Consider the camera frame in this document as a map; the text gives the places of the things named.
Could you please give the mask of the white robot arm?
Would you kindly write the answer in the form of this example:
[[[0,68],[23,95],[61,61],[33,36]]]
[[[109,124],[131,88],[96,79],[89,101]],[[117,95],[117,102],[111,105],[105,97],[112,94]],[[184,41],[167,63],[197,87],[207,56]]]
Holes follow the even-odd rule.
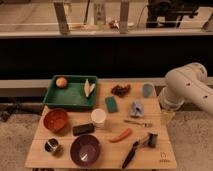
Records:
[[[158,99],[165,110],[177,111],[186,99],[213,116],[213,89],[204,81],[206,68],[197,62],[170,70]]]

